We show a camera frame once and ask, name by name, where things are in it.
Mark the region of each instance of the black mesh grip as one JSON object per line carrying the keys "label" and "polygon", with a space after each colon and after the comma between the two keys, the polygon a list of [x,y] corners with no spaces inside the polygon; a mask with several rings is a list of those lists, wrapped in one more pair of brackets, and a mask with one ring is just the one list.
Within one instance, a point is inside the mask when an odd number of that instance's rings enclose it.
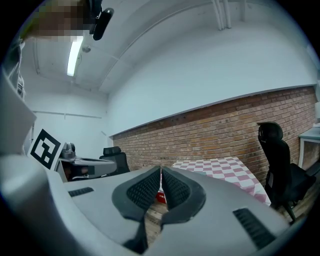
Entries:
{"label": "black mesh grip", "polygon": [[112,193],[112,202],[124,218],[143,222],[159,188],[160,166],[155,166],[117,186]]}
{"label": "black mesh grip", "polygon": [[163,215],[161,227],[189,221],[205,204],[202,186],[168,167],[162,169],[162,188],[169,212]]}

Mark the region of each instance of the chair backrest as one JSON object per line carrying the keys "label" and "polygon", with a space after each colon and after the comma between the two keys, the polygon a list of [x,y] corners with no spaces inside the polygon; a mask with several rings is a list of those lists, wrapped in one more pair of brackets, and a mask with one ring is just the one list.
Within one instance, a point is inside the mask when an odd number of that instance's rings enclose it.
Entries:
{"label": "chair backrest", "polygon": [[99,159],[111,160],[116,163],[116,170],[107,176],[114,176],[130,172],[127,163],[127,155],[126,153],[121,152],[121,149],[118,146],[104,148],[103,155],[100,156]]}
{"label": "chair backrest", "polygon": [[290,149],[283,138],[283,131],[276,122],[258,123],[258,139],[264,154],[269,162],[268,178],[266,186],[271,185],[271,190],[279,200],[286,200],[292,185],[292,174],[290,170]]}

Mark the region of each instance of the black camera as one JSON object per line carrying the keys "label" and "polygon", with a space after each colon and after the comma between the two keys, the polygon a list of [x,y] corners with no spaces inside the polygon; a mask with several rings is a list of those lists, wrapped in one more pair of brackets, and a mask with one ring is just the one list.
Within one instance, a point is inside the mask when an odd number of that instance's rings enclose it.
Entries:
{"label": "black camera", "polygon": [[101,3],[102,0],[87,0],[90,9],[90,20],[92,22],[90,35],[93,35],[93,39],[96,41],[100,40],[104,35],[115,12],[112,8],[103,10]]}

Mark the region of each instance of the white table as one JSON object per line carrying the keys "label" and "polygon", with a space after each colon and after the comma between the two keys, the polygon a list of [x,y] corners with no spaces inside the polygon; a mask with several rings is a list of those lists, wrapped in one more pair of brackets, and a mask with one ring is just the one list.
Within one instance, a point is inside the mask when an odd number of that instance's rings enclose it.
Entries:
{"label": "white table", "polygon": [[312,127],[311,129],[301,133],[300,138],[300,155],[298,166],[302,168],[304,163],[305,142],[320,143],[320,127]]}

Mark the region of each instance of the white wall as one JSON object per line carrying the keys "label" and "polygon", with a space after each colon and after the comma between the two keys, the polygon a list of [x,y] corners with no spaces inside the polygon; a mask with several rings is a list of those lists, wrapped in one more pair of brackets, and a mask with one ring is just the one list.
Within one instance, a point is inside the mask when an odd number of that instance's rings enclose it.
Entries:
{"label": "white wall", "polygon": [[146,57],[108,102],[107,131],[259,92],[315,84],[303,47],[267,23],[197,29]]}
{"label": "white wall", "polygon": [[28,50],[27,46],[26,53],[23,52],[21,74],[25,102],[37,116],[34,135],[44,128],[63,142],[74,143],[77,156],[101,156],[103,148],[112,146],[112,140],[103,134],[106,133],[107,97],[37,75]]}

